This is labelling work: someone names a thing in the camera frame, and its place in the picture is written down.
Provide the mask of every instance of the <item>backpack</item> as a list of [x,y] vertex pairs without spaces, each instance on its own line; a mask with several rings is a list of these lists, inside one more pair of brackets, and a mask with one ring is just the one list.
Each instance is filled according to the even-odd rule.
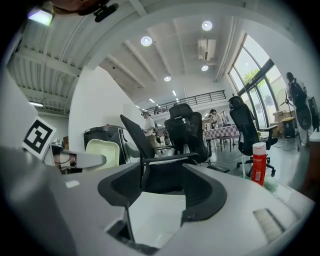
[[306,104],[307,94],[301,88],[300,84],[297,83],[297,79],[294,79],[294,82],[290,84],[290,91],[293,100],[293,104],[297,109],[301,108]]

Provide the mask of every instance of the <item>headrest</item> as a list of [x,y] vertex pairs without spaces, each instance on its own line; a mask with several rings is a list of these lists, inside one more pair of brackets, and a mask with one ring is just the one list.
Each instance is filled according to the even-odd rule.
[[231,110],[237,109],[244,104],[243,99],[240,96],[233,96],[229,99],[229,107]]
[[182,103],[170,108],[169,112],[170,112],[170,119],[175,119],[177,117],[186,118],[193,113],[193,110],[187,103]]

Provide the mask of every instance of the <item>white wall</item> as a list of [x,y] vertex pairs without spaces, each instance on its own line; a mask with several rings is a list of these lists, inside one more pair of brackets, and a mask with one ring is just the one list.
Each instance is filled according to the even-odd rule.
[[84,68],[76,84],[69,114],[69,148],[84,152],[84,131],[104,125],[124,126],[123,114],[144,127],[145,120],[135,104],[107,71]]
[[58,139],[62,140],[63,137],[68,136],[69,119],[64,117],[42,116],[39,115],[44,121],[48,122],[54,128],[56,132],[52,138],[52,141]]
[[23,140],[37,116],[8,70],[0,66],[0,145],[21,148]]
[[286,82],[286,73],[291,72],[294,77],[304,83],[308,95],[315,97],[319,108],[320,62],[318,54],[316,52],[313,55],[307,53],[282,34],[254,21],[245,20],[242,29],[261,45]]

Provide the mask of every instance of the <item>black mesh chair back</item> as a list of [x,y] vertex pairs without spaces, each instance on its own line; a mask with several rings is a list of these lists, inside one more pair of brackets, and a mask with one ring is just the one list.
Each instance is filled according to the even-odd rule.
[[205,147],[202,132],[202,116],[193,112],[186,103],[173,106],[169,109],[170,119],[164,122],[174,148],[180,153],[184,145],[188,145],[190,153],[198,153],[198,163],[208,159],[208,150]]
[[259,137],[250,109],[243,103],[240,106],[231,109],[230,116],[240,133],[238,142],[240,152],[246,156],[252,156],[252,146],[254,143],[259,142]]
[[126,130],[133,139],[133,142],[142,154],[142,157],[144,159],[154,158],[155,151],[150,142],[148,141],[147,137],[145,136],[141,127],[122,114],[120,115],[120,118]]

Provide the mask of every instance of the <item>window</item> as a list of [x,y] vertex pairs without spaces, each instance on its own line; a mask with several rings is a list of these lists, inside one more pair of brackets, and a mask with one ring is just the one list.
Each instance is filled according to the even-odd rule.
[[274,122],[274,112],[289,111],[286,104],[279,107],[286,98],[285,80],[265,50],[251,36],[246,35],[229,75],[238,95],[255,115],[258,129]]

